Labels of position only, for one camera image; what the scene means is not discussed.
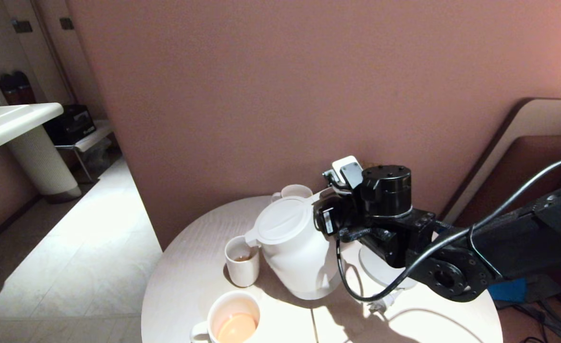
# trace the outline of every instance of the blue cloth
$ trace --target blue cloth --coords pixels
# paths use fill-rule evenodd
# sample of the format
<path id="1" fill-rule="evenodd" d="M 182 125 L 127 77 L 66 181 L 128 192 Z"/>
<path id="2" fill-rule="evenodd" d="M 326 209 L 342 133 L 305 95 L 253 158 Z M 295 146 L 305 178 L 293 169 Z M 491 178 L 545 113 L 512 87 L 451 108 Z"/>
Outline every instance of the blue cloth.
<path id="1" fill-rule="evenodd" d="M 488 287 L 494 300 L 504 302 L 523 303 L 526 300 L 526 279 L 521 278 L 510 282 L 501 282 Z"/>

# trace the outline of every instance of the black box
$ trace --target black box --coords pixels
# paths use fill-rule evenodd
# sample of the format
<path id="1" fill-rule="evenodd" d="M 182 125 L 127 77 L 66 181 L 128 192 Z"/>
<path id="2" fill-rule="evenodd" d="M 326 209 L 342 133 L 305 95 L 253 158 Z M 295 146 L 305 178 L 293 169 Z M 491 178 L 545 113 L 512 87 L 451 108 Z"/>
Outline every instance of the black box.
<path id="1" fill-rule="evenodd" d="M 54 145 L 73 145 L 96 130 L 88 107 L 63 106 L 63 114 L 43 124 Z"/>

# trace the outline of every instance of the round table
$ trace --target round table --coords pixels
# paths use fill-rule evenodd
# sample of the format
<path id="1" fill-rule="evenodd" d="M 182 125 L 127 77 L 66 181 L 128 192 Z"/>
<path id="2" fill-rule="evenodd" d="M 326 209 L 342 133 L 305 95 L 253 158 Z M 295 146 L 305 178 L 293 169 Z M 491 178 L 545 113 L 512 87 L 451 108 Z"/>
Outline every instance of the round table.
<path id="1" fill-rule="evenodd" d="M 188 342 L 192 326 L 206 320 L 215 299 L 237 289 L 229 282 L 224 246 L 250 230 L 270 200 L 254 197 L 225 204 L 172 241 L 145 292 L 143 343 Z M 347 278 L 353 289 L 372 295 L 381 286 L 361 268 L 360 245 L 353 242 L 343 250 Z M 487 291 L 472 302 L 456 303 L 418 283 L 384 314 L 370 314 L 342 285 L 320 300 L 293 297 L 264 260 L 256 284 L 246 290 L 261 306 L 257 335 L 266 343 L 502 343 L 501 323 Z"/>

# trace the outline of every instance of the white mug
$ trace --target white mug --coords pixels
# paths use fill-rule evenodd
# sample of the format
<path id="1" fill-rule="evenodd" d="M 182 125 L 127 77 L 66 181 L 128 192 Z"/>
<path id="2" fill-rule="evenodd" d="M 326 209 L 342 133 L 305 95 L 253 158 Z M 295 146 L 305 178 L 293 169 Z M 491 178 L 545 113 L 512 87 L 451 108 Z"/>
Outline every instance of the white mug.
<path id="1" fill-rule="evenodd" d="M 250 247 L 244 236 L 237 236 L 226 244 L 226 265 L 233 284 L 248 287 L 259 276 L 259 248 Z"/>
<path id="2" fill-rule="evenodd" d="M 220 339 L 232 339 L 244 343 L 253 342 L 260 322 L 259 305 L 251 293 L 228 292 L 215 300 L 206 322 L 194 325 L 190 332 L 190 341 L 221 343 Z"/>
<path id="3" fill-rule="evenodd" d="M 280 192 L 272 194 L 272 202 L 280 198 L 287 198 L 287 197 L 301 197 L 301 198 L 309 198 L 312 196 L 312 189 L 309 189 L 305 185 L 302 184 L 290 184 L 283 187 Z"/>

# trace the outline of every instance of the kettle lid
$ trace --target kettle lid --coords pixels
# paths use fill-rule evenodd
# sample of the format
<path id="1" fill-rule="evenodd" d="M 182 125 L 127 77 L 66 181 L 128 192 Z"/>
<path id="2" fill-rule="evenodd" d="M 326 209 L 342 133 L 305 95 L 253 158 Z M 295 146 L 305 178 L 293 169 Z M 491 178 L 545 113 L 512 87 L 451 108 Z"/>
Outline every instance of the kettle lid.
<path id="1" fill-rule="evenodd" d="M 256 245 L 255 240 L 263 245 L 281 244 L 297 236 L 311 222 L 310 199 L 285 197 L 268 205 L 244 238 L 249 245 Z"/>

